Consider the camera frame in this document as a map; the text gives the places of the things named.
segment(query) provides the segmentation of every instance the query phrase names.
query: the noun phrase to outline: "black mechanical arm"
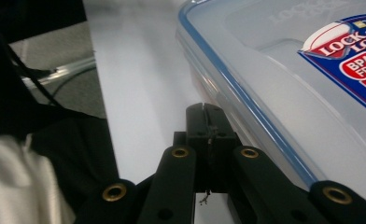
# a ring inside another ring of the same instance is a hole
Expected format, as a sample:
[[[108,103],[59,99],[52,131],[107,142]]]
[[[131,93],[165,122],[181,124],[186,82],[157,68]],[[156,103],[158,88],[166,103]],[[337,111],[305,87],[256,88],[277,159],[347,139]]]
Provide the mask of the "black mechanical arm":
[[[228,193],[236,223],[366,223],[357,193],[332,181],[297,188],[264,152],[242,146],[219,107],[186,114],[187,130],[175,133],[155,175],[99,189],[76,223],[193,223],[196,192]]]

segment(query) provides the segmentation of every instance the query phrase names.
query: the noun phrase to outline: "transparent plastic lid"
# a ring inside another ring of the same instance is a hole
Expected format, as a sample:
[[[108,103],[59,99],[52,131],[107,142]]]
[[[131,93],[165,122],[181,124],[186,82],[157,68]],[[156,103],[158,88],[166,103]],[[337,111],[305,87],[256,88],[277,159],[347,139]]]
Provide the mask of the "transparent plastic lid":
[[[198,1],[179,21],[308,186],[366,198],[366,0]]]

